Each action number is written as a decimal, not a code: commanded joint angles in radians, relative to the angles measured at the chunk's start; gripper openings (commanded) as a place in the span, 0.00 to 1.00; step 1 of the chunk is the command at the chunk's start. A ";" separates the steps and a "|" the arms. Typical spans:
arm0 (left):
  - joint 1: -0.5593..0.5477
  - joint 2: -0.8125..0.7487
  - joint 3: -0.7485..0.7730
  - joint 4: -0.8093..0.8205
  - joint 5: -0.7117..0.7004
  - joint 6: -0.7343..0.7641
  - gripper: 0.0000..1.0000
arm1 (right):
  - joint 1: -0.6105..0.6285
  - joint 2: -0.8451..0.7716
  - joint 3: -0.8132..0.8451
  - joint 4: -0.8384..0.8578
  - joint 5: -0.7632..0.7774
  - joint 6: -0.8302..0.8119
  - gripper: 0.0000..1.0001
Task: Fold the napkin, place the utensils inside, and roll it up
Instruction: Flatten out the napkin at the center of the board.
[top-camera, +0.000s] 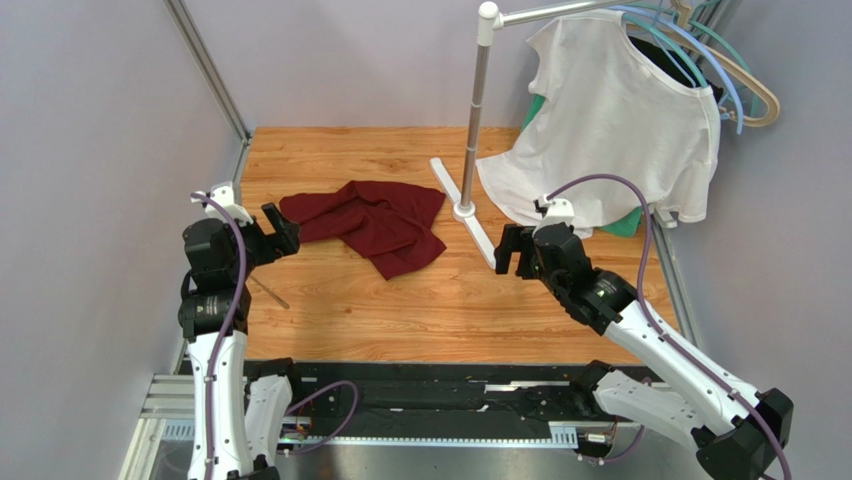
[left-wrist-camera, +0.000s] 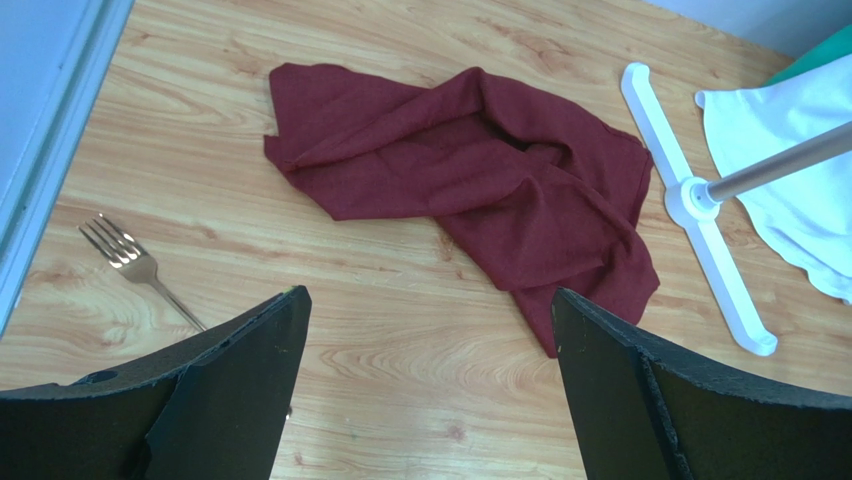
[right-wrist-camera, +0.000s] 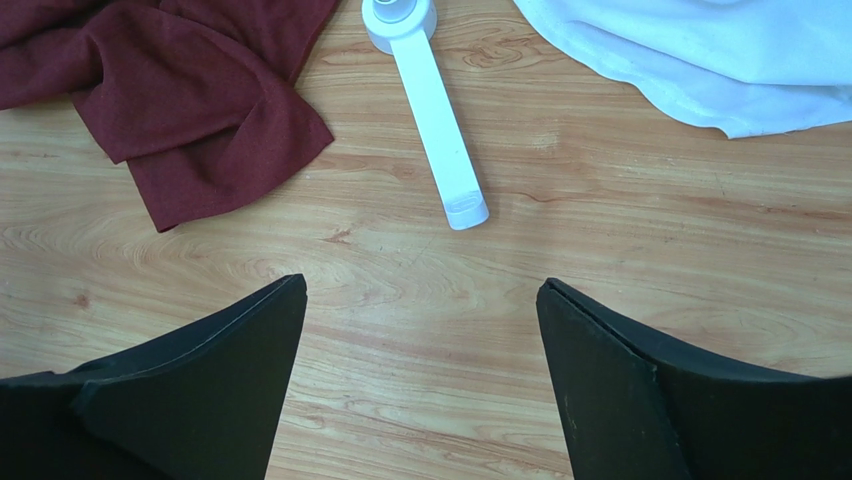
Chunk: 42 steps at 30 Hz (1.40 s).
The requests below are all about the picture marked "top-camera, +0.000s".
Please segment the dark red cloth napkin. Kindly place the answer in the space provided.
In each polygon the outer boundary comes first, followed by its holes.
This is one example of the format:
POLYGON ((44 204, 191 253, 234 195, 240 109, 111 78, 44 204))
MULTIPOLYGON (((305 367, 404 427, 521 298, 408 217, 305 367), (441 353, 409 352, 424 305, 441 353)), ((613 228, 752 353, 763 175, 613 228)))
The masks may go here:
POLYGON ((333 193, 301 193, 279 201, 300 225, 300 241, 337 238, 391 280, 430 265, 446 250, 432 227, 446 196, 418 185, 350 181, 333 193))

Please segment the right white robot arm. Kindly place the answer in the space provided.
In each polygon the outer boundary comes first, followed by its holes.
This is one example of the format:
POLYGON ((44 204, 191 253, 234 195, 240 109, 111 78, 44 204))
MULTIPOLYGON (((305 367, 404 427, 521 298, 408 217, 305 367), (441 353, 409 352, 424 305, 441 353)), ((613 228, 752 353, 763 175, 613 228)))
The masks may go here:
POLYGON ((777 388, 758 390, 687 342, 629 281, 593 267, 572 227, 507 224, 496 274, 507 273, 513 254, 516 276, 541 282, 573 320, 630 351, 674 391, 593 361, 571 382, 582 398, 679 443, 713 479, 760 479, 781 460, 792 400, 777 388))

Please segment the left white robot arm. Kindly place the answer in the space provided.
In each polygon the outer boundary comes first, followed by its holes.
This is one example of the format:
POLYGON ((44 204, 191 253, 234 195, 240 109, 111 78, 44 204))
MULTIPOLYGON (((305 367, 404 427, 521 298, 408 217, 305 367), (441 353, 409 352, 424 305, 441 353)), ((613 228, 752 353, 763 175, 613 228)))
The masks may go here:
POLYGON ((187 342, 194 387, 190 479, 277 479, 275 450, 293 400, 290 358, 244 371, 255 267, 299 250, 299 227, 273 203, 262 210, 266 233, 239 205, 216 210, 183 234, 190 268, 181 286, 178 323, 187 342))

